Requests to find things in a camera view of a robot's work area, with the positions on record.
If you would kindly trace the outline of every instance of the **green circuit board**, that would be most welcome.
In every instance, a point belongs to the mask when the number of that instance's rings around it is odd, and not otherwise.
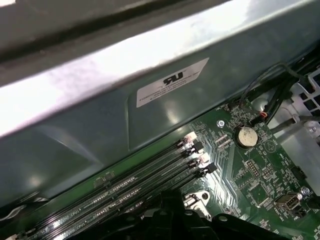
[[[253,148],[243,149],[235,144],[234,128],[252,118],[251,113],[242,109],[230,110],[228,105],[222,105],[188,124],[218,169],[191,182],[184,192],[209,191],[206,207],[212,216],[231,214],[289,239],[317,240],[320,212],[305,205],[308,196],[301,201],[307,212],[302,218],[274,204],[287,192],[310,187],[305,180],[297,180],[293,175],[291,168],[295,164],[269,128],[264,123],[254,127],[259,140]],[[223,128],[217,126],[220,120],[225,122]]]
[[[227,104],[221,105],[57,196],[40,209],[1,228],[0,236],[31,229],[43,218],[91,192],[101,179],[106,176],[120,177],[194,131],[217,170],[188,183],[181,189],[184,194],[209,191],[210,200],[206,207],[212,216],[231,214],[289,239],[317,240],[320,238],[320,212],[309,209],[305,204],[313,193],[312,189],[304,179],[298,180],[294,176],[291,171],[294,163],[268,127],[264,123],[253,127],[258,135],[258,143],[252,148],[244,149],[235,143],[235,128],[254,117],[238,107],[230,109]],[[218,127],[218,121],[223,121],[224,126]],[[288,192],[299,192],[303,186],[311,190],[301,200],[306,210],[304,217],[299,218],[275,205],[278,197]]]

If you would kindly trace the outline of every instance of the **motherboard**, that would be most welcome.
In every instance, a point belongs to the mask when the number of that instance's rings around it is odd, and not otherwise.
[[[317,240],[320,212],[306,204],[312,189],[269,128],[263,122],[252,126],[255,146],[237,144],[235,129],[252,119],[251,113],[225,104],[188,124],[217,170],[184,192],[209,191],[206,208],[212,216],[226,213],[289,239]]]
[[[320,238],[306,176],[261,117],[223,104],[0,229],[21,240],[63,240],[164,190],[205,194],[208,219],[225,213],[292,240]]]

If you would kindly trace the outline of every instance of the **ul logo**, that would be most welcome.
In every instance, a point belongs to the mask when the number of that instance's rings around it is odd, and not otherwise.
[[[182,79],[184,77],[184,73],[181,71],[178,74],[172,75],[165,80],[163,80],[163,83],[168,86],[171,83],[174,83],[175,81],[178,81],[179,79]]]

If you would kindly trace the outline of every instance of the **screw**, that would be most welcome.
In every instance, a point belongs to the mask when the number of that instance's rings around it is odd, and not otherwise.
[[[309,132],[310,133],[315,133],[317,131],[317,128],[315,126],[309,127]]]
[[[207,193],[204,193],[204,194],[202,194],[202,198],[203,198],[204,200],[207,200],[207,199],[209,198],[209,196],[208,196]]]
[[[193,213],[192,213],[192,211],[187,210],[187,211],[184,212],[184,214],[187,215],[187,216],[191,216]]]
[[[228,218],[226,218],[225,216],[219,216],[219,220],[221,222],[226,222],[226,221],[228,221]]]
[[[303,196],[307,196],[307,195],[309,195],[309,193],[310,193],[310,189],[307,188],[306,186],[303,186],[303,187],[300,189],[300,193],[301,193]]]
[[[216,122],[216,125],[218,126],[218,128],[222,129],[225,126],[225,121],[219,120]]]

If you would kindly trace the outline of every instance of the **white label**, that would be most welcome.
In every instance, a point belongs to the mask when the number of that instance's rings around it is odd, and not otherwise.
[[[161,78],[147,86],[140,88],[136,93],[136,107],[139,108],[161,96],[196,80],[209,58],[203,59],[191,66]]]

